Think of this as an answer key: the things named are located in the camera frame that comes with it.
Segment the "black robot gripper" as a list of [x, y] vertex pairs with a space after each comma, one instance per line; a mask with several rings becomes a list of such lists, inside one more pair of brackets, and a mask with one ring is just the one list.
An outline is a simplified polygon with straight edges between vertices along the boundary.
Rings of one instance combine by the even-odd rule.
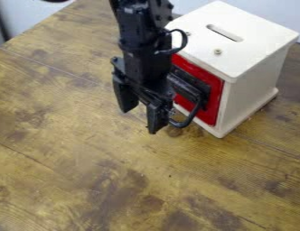
[[[112, 87], [119, 109], [129, 112], [141, 98], [140, 88], [156, 84], [168, 73], [171, 36], [166, 25], [172, 20], [168, 0], [109, 0], [119, 26], [123, 57], [111, 59]], [[170, 102], [145, 106], [147, 130], [155, 134], [168, 124]]]

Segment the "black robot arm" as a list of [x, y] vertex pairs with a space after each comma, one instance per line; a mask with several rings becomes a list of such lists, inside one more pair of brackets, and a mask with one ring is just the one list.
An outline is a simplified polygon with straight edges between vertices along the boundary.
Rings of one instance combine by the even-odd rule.
[[168, 0], [108, 0], [119, 26], [121, 55], [111, 59], [112, 87], [121, 112], [145, 106], [147, 131], [155, 134], [168, 124], [172, 94], [167, 75], [171, 68], [171, 18]]

